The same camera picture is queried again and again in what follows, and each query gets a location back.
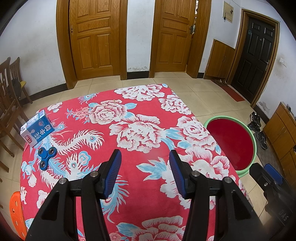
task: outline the blue box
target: blue box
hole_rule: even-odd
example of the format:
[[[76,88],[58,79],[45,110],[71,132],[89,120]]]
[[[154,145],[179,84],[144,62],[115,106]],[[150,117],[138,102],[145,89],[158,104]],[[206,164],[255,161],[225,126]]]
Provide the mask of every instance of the blue box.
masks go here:
[[[53,131],[47,114],[42,110],[21,127],[20,135],[33,147]]]

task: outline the red doormat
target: red doormat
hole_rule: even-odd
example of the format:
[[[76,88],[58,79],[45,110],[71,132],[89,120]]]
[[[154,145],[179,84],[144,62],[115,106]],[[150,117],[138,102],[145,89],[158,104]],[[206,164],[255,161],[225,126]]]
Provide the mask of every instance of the red doormat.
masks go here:
[[[236,102],[244,101],[244,98],[241,97],[238,93],[236,93],[233,89],[229,86],[221,86],[223,90],[227,92]]]

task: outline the red floral tablecloth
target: red floral tablecloth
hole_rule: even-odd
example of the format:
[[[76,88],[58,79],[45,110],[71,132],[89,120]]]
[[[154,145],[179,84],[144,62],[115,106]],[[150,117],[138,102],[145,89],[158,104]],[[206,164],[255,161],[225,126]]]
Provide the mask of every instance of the red floral tablecloth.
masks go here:
[[[229,160],[189,108],[166,85],[104,91],[45,108],[55,131],[22,157],[21,199],[29,228],[56,182],[83,178],[120,149],[122,164],[102,209],[111,241],[182,240],[190,200],[178,193],[168,162],[171,149],[210,178],[230,176],[247,193]],[[58,154],[39,169],[38,148]],[[213,240],[215,200],[210,198],[208,240]],[[77,208],[79,240],[85,240]]]

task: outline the blue fidget spinner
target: blue fidget spinner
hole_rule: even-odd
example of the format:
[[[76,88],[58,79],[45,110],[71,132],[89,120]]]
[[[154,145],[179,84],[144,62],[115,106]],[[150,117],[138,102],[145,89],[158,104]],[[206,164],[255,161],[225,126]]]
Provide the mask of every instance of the blue fidget spinner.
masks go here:
[[[57,154],[57,149],[55,147],[50,147],[47,150],[45,150],[44,147],[41,147],[38,150],[38,155],[41,157],[41,161],[39,163],[39,168],[42,171],[45,171],[48,167],[48,161],[50,158],[54,157]]]

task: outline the door frame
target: door frame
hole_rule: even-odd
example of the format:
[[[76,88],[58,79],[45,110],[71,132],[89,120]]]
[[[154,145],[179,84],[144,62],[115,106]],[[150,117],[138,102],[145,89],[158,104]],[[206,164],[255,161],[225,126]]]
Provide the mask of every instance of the door frame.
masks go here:
[[[191,51],[188,55],[187,74],[192,78],[197,78],[198,70],[202,60],[202,54],[205,48],[207,39],[207,31],[209,28],[210,14],[211,14],[212,0],[199,0],[198,13],[196,17],[196,26],[193,40],[191,40]],[[154,17],[153,17],[153,30],[151,42],[151,55],[150,55],[150,70],[149,78],[154,78],[156,54],[158,46],[158,38],[160,33],[161,24],[161,9],[163,0],[155,0]]]
[[[68,89],[73,89],[77,83],[69,31],[69,2],[70,0],[57,0],[56,26],[59,56]],[[120,1],[119,23],[119,54],[120,54],[120,79],[127,79],[126,70],[126,25],[127,25],[128,0]]]
[[[278,45],[279,45],[279,21],[277,21],[271,17],[265,16],[263,14],[253,12],[251,10],[242,9],[239,34],[237,37],[237,44],[236,44],[235,53],[234,53],[234,60],[233,60],[233,63],[232,63],[232,66],[231,66],[231,69],[230,69],[230,72],[229,72],[229,75],[228,75],[228,78],[226,81],[228,85],[230,85],[233,80],[234,74],[237,70],[240,58],[242,56],[244,43],[245,43],[245,40],[247,37],[247,32],[248,32],[249,18],[258,19],[260,21],[263,21],[267,24],[274,26],[274,28],[275,28],[274,44],[273,44],[272,51],[271,51],[271,58],[269,61],[269,65],[268,65],[265,75],[263,77],[263,81],[260,84],[260,87],[259,87],[257,93],[255,94],[254,99],[251,102],[251,107],[254,108],[256,106],[256,103],[259,100],[266,84],[267,84],[268,78],[270,76],[270,73],[272,71],[272,67],[273,67],[275,59],[276,59],[276,53],[277,53],[277,49],[278,49]]]

